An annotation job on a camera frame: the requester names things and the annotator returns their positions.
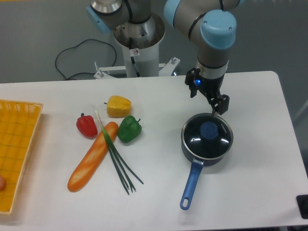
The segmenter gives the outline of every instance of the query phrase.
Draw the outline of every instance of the pot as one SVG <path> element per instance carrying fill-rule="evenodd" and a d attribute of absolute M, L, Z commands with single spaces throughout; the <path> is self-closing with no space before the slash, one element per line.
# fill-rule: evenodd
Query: pot
<path fill-rule="evenodd" d="M 201 113 L 191 117 L 181 132 L 182 151 L 191 161 L 191 170 L 180 202 L 188 210 L 204 166 L 218 163 L 233 143 L 231 127 L 219 116 Z"/>

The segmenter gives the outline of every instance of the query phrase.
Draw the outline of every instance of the yellow basket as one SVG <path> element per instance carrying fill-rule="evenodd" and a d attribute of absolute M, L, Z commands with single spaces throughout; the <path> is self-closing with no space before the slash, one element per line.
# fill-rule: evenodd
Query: yellow basket
<path fill-rule="evenodd" d="M 29 147 L 43 108 L 41 103 L 0 100 L 0 214 L 11 214 Z"/>

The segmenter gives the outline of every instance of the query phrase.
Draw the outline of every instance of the egg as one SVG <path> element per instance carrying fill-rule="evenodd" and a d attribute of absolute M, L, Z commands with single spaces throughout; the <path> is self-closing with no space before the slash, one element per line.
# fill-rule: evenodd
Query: egg
<path fill-rule="evenodd" d="M 0 175 L 0 190 L 4 189 L 5 179 Z"/>

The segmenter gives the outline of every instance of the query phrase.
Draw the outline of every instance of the red bell pepper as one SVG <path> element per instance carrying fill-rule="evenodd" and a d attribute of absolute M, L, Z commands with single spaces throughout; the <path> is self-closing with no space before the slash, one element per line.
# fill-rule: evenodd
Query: red bell pepper
<path fill-rule="evenodd" d="M 87 138 L 93 139 L 97 136 L 97 127 L 93 117 L 90 115 L 81 113 L 81 116 L 77 119 L 76 126 L 81 134 Z"/>

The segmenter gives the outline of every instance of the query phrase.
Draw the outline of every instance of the fake food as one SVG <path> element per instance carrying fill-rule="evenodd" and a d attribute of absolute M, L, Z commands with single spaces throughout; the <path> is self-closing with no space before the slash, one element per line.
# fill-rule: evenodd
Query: fake food
<path fill-rule="evenodd" d="M 93 117 L 90 115 L 81 113 L 81 116 L 77 119 L 76 126 L 85 137 L 92 139 L 97 135 L 97 127 Z"/>
<path fill-rule="evenodd" d="M 118 124 L 115 122 L 109 122 L 105 127 L 111 143 L 116 138 L 118 128 Z M 108 147 L 104 135 L 100 132 L 93 145 L 71 175 L 67 184 L 69 191 L 77 192 L 88 183 L 95 170 L 104 159 L 107 151 Z"/>
<path fill-rule="evenodd" d="M 107 114 L 111 118 L 125 117 L 130 114 L 130 110 L 131 101 L 122 96 L 113 95 L 107 102 Z"/>
<path fill-rule="evenodd" d="M 140 119 L 137 121 L 135 117 L 129 115 L 125 117 L 122 123 L 119 126 L 119 131 L 117 136 L 119 139 L 124 142 L 128 143 L 131 142 L 134 138 L 136 138 L 141 130 L 142 127 L 139 124 Z"/>
<path fill-rule="evenodd" d="M 103 132 L 103 135 L 105 137 L 105 140 L 106 140 L 106 143 L 107 143 L 107 147 L 108 147 L 108 150 L 109 150 L 109 153 L 110 153 L 110 156 L 111 156 L 111 159 L 112 159 L 112 162 L 114 163 L 114 166 L 115 166 L 115 169 L 116 169 L 116 172 L 121 180 L 121 183 L 126 191 L 126 193 L 129 195 L 129 187 L 131 189 L 131 192 L 133 192 L 133 189 L 134 191 L 136 191 L 136 188 L 135 186 L 133 185 L 133 183 L 131 182 L 128 174 L 126 173 L 125 169 L 124 169 L 124 166 L 132 173 L 132 175 L 134 177 L 137 178 L 137 180 L 140 181 L 141 184 L 143 184 L 142 180 L 133 172 L 133 170 L 130 169 L 130 167 L 126 164 L 126 162 L 124 161 L 124 159 L 121 157 L 121 155 L 119 154 L 119 152 L 117 151 L 115 145 L 112 143 L 106 129 L 104 128 L 104 125 L 101 121 L 101 118 L 100 118 L 100 115 L 98 114 L 97 111 L 95 111 L 95 114 L 96 114 L 96 117 L 97 117 L 97 120 L 99 121 L 100 123 L 100 126 L 101 126 L 101 129 L 102 129 L 102 132 Z"/>

